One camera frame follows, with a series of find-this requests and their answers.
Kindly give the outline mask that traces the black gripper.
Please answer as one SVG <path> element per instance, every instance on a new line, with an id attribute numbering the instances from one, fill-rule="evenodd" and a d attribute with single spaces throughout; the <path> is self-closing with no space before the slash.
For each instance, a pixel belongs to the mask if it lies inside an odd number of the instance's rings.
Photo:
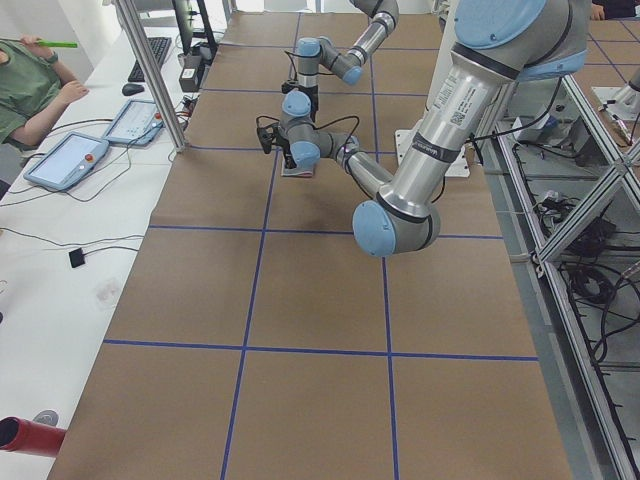
<path id="1" fill-rule="evenodd" d="M 272 148 L 277 146 L 284 154 L 284 166 L 286 168 L 298 167 L 291 153 L 290 143 L 281 134 L 278 124 L 257 126 L 256 134 L 265 154 L 269 154 L 272 151 Z"/>
<path id="2" fill-rule="evenodd" d="M 318 111 L 318 87 L 301 86 L 297 80 L 289 79 L 282 83 L 281 92 L 285 95 L 282 111 L 291 116 L 308 115 L 311 120 L 316 119 Z"/>

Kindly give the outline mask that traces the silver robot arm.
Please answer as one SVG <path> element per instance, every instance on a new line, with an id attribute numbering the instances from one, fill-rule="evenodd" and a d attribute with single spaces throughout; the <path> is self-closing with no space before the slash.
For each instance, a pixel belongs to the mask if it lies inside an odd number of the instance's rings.
<path id="1" fill-rule="evenodd" d="M 300 38 L 294 52 L 285 52 L 293 66 L 294 75 L 282 84 L 282 93 L 303 93 L 310 102 L 309 115 L 312 120 L 316 119 L 319 110 L 319 67 L 324 67 L 348 85 L 356 84 L 366 62 L 399 23 L 396 1 L 354 0 L 350 4 L 365 13 L 370 22 L 345 53 L 341 53 L 326 36 Z"/>
<path id="2" fill-rule="evenodd" d="M 280 117 L 259 127 L 264 150 L 279 146 L 298 167 L 333 159 L 366 193 L 354 211 L 355 239 L 366 253 L 386 257 L 421 250 L 440 230 L 432 197 L 498 89 L 514 81 L 557 78 L 584 64 L 591 13 L 587 1 L 462 1 L 452 18 L 452 65 L 395 172 L 373 161 L 351 134 L 314 124 L 317 76 L 329 70 L 356 83 L 365 62 L 397 27 L 393 1 L 361 1 L 370 24 L 339 52 L 325 38 L 303 38 L 297 77 L 286 90 Z"/>

